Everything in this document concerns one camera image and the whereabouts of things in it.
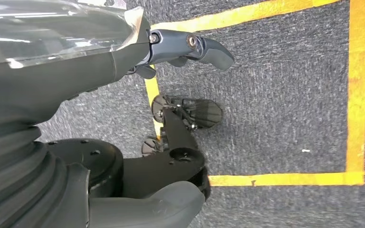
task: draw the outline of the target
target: metal bolt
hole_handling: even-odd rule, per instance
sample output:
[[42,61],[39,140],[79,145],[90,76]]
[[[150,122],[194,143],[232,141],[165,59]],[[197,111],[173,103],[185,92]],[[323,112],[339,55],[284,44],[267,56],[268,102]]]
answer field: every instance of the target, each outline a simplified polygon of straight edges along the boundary
[[163,118],[163,111],[162,111],[162,110],[157,111],[156,115],[157,115],[159,118]]
[[133,68],[129,69],[126,74],[127,75],[135,74],[136,70],[137,70],[137,68],[134,66]]
[[150,42],[151,44],[158,43],[159,41],[160,41],[160,38],[159,38],[159,36],[158,36],[158,35],[156,35],[156,34],[151,34],[151,35],[149,36],[149,42]]
[[92,152],[90,152],[90,155],[94,156],[94,155],[99,155],[100,151],[99,150],[94,150]]
[[190,129],[191,130],[196,130],[198,128],[198,125],[196,125],[195,123],[191,124]]
[[105,6],[113,6],[114,4],[114,0],[106,0],[106,2],[104,3]]
[[196,48],[196,36],[194,35],[188,35],[187,36],[187,44],[188,47],[194,50]]

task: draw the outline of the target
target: yellow tape line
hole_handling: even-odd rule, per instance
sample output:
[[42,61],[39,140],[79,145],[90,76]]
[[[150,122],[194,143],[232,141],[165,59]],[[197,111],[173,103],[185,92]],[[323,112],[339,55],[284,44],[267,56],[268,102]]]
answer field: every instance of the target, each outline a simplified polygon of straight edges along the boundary
[[363,185],[364,172],[209,176],[211,186]]
[[191,20],[159,23],[153,25],[152,29],[170,29],[187,32],[220,29],[252,20],[327,5],[336,1],[339,0],[270,0]]
[[347,122],[346,171],[363,171],[365,169],[365,0],[350,1]]
[[[153,102],[154,98],[157,95],[159,95],[159,85],[157,83],[156,76],[152,79],[145,79],[145,85],[146,85],[147,97],[149,99],[149,105],[152,106],[152,102]],[[163,124],[157,122],[154,119],[153,119],[153,123],[154,123],[154,130],[156,132],[156,136],[158,139],[160,139],[160,128],[163,127]]]

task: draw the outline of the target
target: gray plastic housing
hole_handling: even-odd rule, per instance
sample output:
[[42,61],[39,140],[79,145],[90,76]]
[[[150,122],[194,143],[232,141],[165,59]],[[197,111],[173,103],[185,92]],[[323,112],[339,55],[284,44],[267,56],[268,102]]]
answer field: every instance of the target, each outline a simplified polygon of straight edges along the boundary
[[[46,4],[48,1],[0,0],[0,5],[8,2]],[[51,0],[51,2],[67,4],[70,1]],[[23,8],[20,4],[11,9],[14,10],[12,14],[19,14],[25,13],[24,10],[29,8]],[[11,26],[16,27],[19,19],[14,18],[8,21],[13,23]],[[130,25],[126,21],[118,20],[112,27],[112,31],[116,33],[117,28],[120,28],[122,37],[125,37],[125,28],[128,27]],[[147,37],[149,27],[149,23],[142,18],[136,30],[139,31],[136,42],[123,48],[113,49],[112,47],[110,51],[102,53],[85,50],[81,52],[84,53],[82,55],[73,55],[55,61],[48,59],[51,56],[47,57],[39,52],[35,55],[31,53],[32,57],[44,56],[49,60],[43,62],[31,61],[38,58],[9,57],[22,64],[22,67],[14,66],[13,60],[0,61],[0,228],[103,227],[100,221],[108,224],[108,220],[100,217],[96,211],[106,209],[108,216],[115,218],[116,214],[112,214],[111,211],[121,212],[128,208],[134,210],[131,214],[139,216],[130,219],[140,219],[142,214],[137,213],[139,208],[145,208],[141,212],[147,213],[151,207],[160,208],[165,212],[163,216],[145,220],[148,224],[152,222],[156,224],[152,227],[169,227],[170,224],[172,227],[184,227],[198,213],[203,199],[199,197],[198,190],[193,190],[186,183],[170,187],[163,194],[155,194],[149,200],[123,200],[123,203],[119,203],[116,199],[103,199],[105,203],[92,201],[90,202],[92,207],[89,209],[87,192],[89,171],[78,164],[65,165],[60,158],[51,154],[43,143],[35,141],[40,137],[41,132],[34,125],[49,120],[63,101],[121,79],[130,68],[145,58],[149,52]],[[84,29],[88,33],[95,28]],[[18,44],[22,43],[18,41],[21,38],[10,39],[12,41],[0,39],[0,42],[8,42],[4,47],[0,45],[0,59],[7,60],[5,50],[19,48]],[[15,50],[12,49],[7,53],[15,53]],[[183,209],[172,198],[168,198],[172,192],[179,192],[180,187],[186,192],[186,197],[195,199]],[[170,203],[161,204],[165,200],[169,200]],[[168,222],[169,220],[162,222],[171,217],[175,218],[172,223]],[[112,220],[112,222],[116,226],[117,221]],[[144,223],[141,226],[137,224],[134,226],[148,227]]]

